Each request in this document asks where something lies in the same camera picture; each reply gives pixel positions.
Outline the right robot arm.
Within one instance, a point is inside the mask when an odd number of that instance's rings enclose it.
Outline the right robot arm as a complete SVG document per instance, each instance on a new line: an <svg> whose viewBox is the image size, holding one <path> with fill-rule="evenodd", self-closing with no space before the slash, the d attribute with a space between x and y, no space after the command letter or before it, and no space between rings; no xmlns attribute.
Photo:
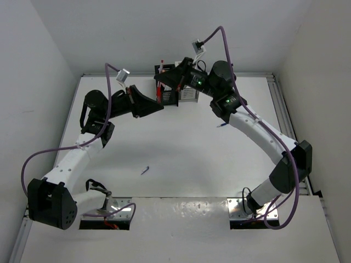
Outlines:
<svg viewBox="0 0 351 263"><path fill-rule="evenodd" d="M260 119L234 90L236 77L226 61L215 62L210 73L205 73L195 68L191 58L184 58L177 67L155 74L154 79L172 89L188 86L210 96L214 114L247 135L275 164L269 178L248 194L245 208L250 212L255 213L278 195L290 193L311 173L311 144L296 142Z"/></svg>

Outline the red grip gel pen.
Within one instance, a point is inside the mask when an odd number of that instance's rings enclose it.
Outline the red grip gel pen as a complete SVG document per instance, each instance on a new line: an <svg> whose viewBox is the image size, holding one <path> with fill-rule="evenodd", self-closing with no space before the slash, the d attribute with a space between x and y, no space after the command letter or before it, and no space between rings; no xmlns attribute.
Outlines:
<svg viewBox="0 0 351 263"><path fill-rule="evenodd" d="M179 84L177 86L177 90L176 90L177 92L180 92L180 90L182 89L183 79L184 79L184 77L181 78L181 80L180 80L180 82L179 82Z"/></svg>

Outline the red retractable pen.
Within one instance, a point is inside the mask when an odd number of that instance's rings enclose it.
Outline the red retractable pen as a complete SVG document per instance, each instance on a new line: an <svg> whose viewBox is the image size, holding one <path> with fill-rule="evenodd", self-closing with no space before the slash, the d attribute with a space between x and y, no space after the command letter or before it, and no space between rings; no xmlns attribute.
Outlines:
<svg viewBox="0 0 351 263"><path fill-rule="evenodd" d="M162 71L163 71L163 63L164 63L164 60L161 59L161 61L160 61L160 67L159 67L159 70L158 70L159 73L162 73ZM161 100L161 82L160 82L160 81L157 81L156 99L157 99L157 98L160 98L160 100Z"/></svg>

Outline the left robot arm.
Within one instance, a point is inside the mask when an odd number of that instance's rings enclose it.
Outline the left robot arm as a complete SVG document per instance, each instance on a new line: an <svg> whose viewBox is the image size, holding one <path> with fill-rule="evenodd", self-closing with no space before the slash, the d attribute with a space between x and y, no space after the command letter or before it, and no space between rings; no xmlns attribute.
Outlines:
<svg viewBox="0 0 351 263"><path fill-rule="evenodd" d="M84 98L80 117L81 133L75 146L43 178L33 179L27 188L29 218L33 221L68 229L77 216L109 217L111 191L93 180L86 190L74 195L73 188L88 163L107 145L114 132L109 120L127 113L145 117L164 106L143 95L134 85L106 98L92 90Z"/></svg>

